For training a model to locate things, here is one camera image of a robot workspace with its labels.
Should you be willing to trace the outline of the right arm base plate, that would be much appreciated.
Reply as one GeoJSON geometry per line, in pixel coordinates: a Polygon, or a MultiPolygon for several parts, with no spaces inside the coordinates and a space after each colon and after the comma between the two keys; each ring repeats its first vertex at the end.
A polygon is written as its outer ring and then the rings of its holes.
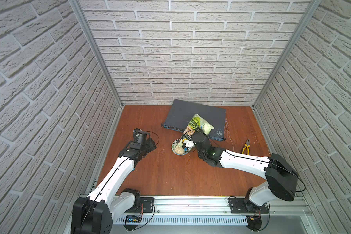
{"type": "Polygon", "coordinates": [[[267,203],[257,206],[245,198],[234,196],[228,197],[227,201],[232,214],[268,214],[270,212],[267,203]]]}

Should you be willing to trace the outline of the green oats bag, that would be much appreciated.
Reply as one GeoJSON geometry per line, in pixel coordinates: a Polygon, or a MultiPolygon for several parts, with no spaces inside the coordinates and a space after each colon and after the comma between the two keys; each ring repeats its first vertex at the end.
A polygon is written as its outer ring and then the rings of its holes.
{"type": "Polygon", "coordinates": [[[197,130],[201,130],[204,134],[208,135],[213,129],[214,129],[213,125],[211,125],[208,121],[206,121],[200,115],[195,114],[191,118],[186,129],[184,130],[183,135],[181,137],[181,142],[184,143],[185,141],[190,140],[191,136],[197,130]]]}

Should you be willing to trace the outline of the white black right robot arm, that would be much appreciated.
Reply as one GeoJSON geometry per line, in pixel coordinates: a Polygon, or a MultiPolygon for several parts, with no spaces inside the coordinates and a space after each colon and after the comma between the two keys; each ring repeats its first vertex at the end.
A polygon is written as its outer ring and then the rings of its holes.
{"type": "Polygon", "coordinates": [[[214,147],[203,133],[195,133],[191,141],[198,157],[210,166],[236,169],[265,179],[265,182],[250,188],[246,193],[242,202],[246,210],[254,212],[274,199],[294,201],[298,173],[281,155],[256,157],[214,147]]]}

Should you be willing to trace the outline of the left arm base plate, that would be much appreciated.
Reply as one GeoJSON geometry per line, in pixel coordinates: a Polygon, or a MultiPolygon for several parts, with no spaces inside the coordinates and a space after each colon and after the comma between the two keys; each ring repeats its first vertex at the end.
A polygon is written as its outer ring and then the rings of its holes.
{"type": "Polygon", "coordinates": [[[153,213],[154,212],[154,197],[141,197],[139,201],[125,213],[153,213]]]}

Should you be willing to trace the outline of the green leaf pattern bowl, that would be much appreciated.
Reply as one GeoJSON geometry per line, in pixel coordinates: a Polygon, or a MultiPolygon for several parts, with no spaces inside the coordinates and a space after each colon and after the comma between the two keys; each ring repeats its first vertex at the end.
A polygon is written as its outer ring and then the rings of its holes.
{"type": "Polygon", "coordinates": [[[190,152],[185,152],[184,149],[181,147],[181,142],[182,139],[177,139],[172,143],[172,151],[179,156],[184,156],[188,153],[190,153],[195,147],[190,151],[190,152]]]}

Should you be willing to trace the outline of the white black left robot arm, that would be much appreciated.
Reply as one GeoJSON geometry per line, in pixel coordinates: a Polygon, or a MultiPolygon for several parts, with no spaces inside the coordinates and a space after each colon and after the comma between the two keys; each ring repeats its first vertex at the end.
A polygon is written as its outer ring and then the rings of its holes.
{"type": "Polygon", "coordinates": [[[70,233],[109,234],[118,217],[139,206],[140,192],[137,190],[125,189],[118,198],[115,195],[138,162],[155,149],[156,143],[144,136],[129,142],[97,188],[73,204],[70,233]]]}

